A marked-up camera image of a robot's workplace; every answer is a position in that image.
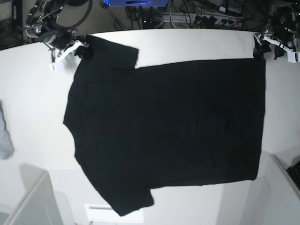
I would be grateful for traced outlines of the black T-shirt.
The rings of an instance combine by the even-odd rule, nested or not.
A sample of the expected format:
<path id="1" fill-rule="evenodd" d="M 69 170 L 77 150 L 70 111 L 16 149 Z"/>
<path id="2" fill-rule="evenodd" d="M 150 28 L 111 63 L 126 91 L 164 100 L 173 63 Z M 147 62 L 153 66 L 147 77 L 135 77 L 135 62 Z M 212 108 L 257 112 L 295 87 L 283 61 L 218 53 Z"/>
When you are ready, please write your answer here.
<path id="1" fill-rule="evenodd" d="M 194 60 L 136 68 L 138 50 L 87 36 L 64 125 L 84 174 L 120 216 L 151 190 L 255 180 L 266 62 Z"/>

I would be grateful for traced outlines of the blue box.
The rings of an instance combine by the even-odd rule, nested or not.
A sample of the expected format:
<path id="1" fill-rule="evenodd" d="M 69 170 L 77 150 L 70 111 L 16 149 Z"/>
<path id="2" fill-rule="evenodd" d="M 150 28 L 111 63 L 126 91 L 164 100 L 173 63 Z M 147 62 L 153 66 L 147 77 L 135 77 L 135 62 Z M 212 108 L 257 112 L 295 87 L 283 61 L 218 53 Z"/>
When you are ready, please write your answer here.
<path id="1" fill-rule="evenodd" d="M 165 7 L 169 0 L 105 0 L 104 3 L 111 7 L 126 7 L 126 6 L 152 6 Z"/>

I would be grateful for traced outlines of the grey cloth at left edge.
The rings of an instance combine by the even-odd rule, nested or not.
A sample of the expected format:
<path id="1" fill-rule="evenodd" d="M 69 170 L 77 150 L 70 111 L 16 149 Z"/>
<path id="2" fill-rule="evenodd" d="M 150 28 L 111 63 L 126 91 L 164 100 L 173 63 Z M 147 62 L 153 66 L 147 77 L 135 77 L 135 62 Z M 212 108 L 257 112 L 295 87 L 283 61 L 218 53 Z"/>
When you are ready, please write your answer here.
<path id="1" fill-rule="evenodd" d="M 14 147 L 6 127 L 2 102 L 0 102 L 0 158 L 6 160 L 14 154 Z"/>

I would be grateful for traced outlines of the black keyboard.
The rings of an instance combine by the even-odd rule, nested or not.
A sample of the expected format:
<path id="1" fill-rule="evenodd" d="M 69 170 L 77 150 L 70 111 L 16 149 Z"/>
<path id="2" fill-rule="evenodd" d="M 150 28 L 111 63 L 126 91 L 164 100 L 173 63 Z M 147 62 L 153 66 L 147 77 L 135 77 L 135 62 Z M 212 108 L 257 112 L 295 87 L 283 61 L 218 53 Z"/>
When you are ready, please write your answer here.
<path id="1" fill-rule="evenodd" d="M 287 169 L 287 172 L 292 178 L 297 188 L 300 189 L 300 161 L 297 162 L 295 165 L 289 167 Z"/>

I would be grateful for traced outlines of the white partition panel right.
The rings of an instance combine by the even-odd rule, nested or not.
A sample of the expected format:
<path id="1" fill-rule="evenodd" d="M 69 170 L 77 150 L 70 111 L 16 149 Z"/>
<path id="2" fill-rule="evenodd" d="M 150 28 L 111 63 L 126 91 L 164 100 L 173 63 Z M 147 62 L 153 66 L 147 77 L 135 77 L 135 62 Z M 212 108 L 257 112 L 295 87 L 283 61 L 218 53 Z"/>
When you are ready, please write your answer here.
<path id="1" fill-rule="evenodd" d="M 298 225 L 300 191 L 275 155 L 265 175 L 251 182 L 241 225 Z"/>

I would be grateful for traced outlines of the white partition panel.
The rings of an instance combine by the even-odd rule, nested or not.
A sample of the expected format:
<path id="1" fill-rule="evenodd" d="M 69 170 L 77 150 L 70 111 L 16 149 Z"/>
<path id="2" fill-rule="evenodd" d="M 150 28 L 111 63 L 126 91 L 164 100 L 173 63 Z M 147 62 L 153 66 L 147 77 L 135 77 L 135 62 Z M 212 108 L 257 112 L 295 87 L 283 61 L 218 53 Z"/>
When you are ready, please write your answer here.
<path id="1" fill-rule="evenodd" d="M 275 155 L 265 175 L 251 182 L 241 225 L 298 225 L 300 191 Z"/>
<path id="2" fill-rule="evenodd" d="M 73 225 L 68 197 L 55 192 L 49 172 L 22 163 L 0 163 L 2 225 Z"/>

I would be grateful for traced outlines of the white partition panel left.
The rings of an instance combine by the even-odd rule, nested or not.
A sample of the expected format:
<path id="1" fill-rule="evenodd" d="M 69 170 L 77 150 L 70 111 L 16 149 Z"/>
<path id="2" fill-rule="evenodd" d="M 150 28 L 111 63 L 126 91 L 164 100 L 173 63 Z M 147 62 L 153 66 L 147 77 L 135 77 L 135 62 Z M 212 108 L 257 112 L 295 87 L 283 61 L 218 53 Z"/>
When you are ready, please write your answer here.
<path id="1" fill-rule="evenodd" d="M 68 197 L 55 192 L 49 172 L 22 163 L 0 163 L 2 225 L 73 225 Z"/>

